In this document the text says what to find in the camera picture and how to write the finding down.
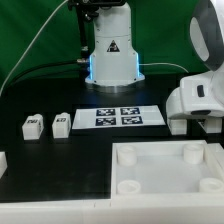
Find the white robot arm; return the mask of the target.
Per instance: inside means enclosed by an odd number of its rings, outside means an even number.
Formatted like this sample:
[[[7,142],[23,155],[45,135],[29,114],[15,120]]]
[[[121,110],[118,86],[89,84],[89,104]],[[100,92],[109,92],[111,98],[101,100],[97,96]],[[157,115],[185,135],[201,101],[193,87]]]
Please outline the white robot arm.
[[[108,90],[142,81],[131,41],[130,7],[101,8],[98,13],[86,82]],[[190,21],[190,38],[208,71],[180,80],[167,99],[167,117],[224,117],[224,0],[198,1]]]

